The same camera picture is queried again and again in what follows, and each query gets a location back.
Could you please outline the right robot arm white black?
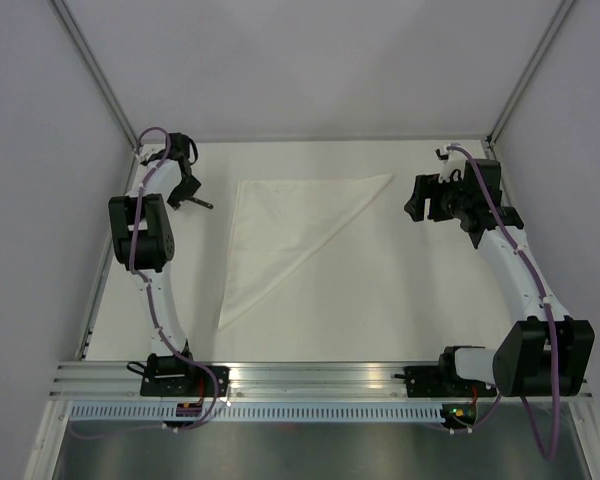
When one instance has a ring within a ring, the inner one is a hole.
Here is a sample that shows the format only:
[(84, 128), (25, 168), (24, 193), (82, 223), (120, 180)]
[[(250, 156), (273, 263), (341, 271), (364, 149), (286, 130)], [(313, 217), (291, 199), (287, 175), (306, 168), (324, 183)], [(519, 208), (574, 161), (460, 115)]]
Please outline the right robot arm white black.
[(547, 287), (517, 210), (502, 203), (501, 166), (478, 159), (416, 176), (404, 206), (415, 222), (456, 220), (490, 267), (514, 324), (495, 350), (448, 346), (439, 357), (439, 388), (458, 395), (472, 382), (505, 397), (579, 394), (595, 334)]

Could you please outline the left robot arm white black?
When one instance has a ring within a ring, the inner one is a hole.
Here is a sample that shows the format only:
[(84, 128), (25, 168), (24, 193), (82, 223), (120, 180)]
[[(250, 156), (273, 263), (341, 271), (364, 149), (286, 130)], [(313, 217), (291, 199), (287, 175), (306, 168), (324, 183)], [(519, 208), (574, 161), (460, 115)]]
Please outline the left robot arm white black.
[(191, 170), (198, 149), (189, 136), (166, 132), (162, 150), (144, 154), (137, 147), (135, 156), (146, 172), (108, 202), (115, 258), (134, 278), (150, 322), (146, 365), (130, 362), (127, 369), (142, 376), (143, 396), (186, 396), (196, 389), (198, 372), (171, 286), (175, 239), (167, 209), (177, 209), (200, 188)]

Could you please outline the steel knife dark handle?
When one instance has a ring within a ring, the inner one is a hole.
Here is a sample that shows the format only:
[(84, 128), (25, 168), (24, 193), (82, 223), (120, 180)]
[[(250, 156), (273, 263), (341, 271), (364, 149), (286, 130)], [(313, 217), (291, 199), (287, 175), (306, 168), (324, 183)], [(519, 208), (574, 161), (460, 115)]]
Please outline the steel knife dark handle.
[(201, 200), (201, 199), (198, 199), (198, 198), (195, 198), (195, 197), (192, 197), (192, 198), (190, 198), (188, 200), (190, 202), (196, 204), (196, 205), (199, 205), (199, 206), (203, 207), (203, 208), (206, 208), (206, 209), (209, 209), (209, 210), (214, 209), (214, 205), (213, 204), (211, 204), (209, 202), (206, 202), (204, 200)]

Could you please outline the white cloth napkin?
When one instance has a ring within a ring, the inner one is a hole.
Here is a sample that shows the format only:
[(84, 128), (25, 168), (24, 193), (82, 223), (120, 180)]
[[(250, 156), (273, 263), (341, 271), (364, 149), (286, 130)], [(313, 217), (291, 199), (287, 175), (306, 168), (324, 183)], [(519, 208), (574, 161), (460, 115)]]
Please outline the white cloth napkin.
[(391, 183), (353, 179), (241, 180), (218, 328), (234, 324), (350, 224)]

